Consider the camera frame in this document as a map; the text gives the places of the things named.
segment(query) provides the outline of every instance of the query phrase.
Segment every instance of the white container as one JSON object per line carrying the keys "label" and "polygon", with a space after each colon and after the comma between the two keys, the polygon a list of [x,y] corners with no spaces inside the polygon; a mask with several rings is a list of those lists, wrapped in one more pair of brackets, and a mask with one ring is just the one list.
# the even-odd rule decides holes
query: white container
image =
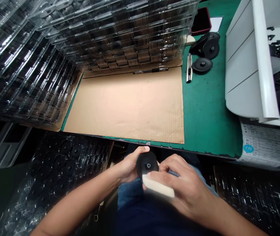
{"label": "white container", "polygon": [[[274,31],[267,30],[273,26]],[[268,35],[274,34],[272,41]],[[280,0],[242,0],[226,33],[227,108],[280,126],[269,44],[280,40]]]}

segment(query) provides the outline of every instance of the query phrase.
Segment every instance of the workbench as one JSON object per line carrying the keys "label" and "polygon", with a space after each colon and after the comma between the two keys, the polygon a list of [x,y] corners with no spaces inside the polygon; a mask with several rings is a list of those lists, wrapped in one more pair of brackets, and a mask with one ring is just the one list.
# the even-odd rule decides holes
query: workbench
{"label": "workbench", "polygon": [[240,122],[238,116],[231,113],[225,105],[226,31],[239,2],[240,0],[213,0],[199,4],[199,8],[208,7],[210,17],[223,16],[219,30],[220,52],[212,60],[213,68],[207,74],[194,73],[192,82],[187,84],[187,56],[190,46],[185,48],[182,65],[185,144],[103,137],[232,159],[241,156],[243,138]]}

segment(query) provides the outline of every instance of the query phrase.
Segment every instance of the brown cardboard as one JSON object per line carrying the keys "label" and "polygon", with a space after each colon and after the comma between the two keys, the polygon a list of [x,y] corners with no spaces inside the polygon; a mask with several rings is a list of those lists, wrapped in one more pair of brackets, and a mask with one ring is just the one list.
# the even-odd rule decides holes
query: brown cardboard
{"label": "brown cardboard", "polygon": [[181,67],[83,79],[64,131],[183,144]]}

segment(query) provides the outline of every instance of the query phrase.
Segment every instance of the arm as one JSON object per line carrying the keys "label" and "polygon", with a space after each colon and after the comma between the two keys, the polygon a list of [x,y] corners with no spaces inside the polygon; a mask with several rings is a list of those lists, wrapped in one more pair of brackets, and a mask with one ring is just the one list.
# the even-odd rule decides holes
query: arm
{"label": "arm", "polygon": [[[179,177],[169,174],[170,169]],[[225,236],[267,236],[223,199],[215,196],[182,157],[176,154],[168,157],[160,163],[159,172],[152,171],[147,176],[173,188],[175,198],[171,204],[198,224]]]}
{"label": "arm", "polygon": [[70,192],[48,212],[31,236],[69,235],[115,188],[138,177],[137,157],[149,150],[138,147],[120,163]]}

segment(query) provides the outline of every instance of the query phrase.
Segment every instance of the paper with text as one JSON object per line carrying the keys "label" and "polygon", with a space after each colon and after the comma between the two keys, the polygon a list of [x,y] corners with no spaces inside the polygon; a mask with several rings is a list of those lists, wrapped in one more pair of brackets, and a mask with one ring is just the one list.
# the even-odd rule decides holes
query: paper with text
{"label": "paper with text", "polygon": [[280,170],[280,128],[250,125],[240,120],[243,133],[243,153],[238,161],[246,165]]}

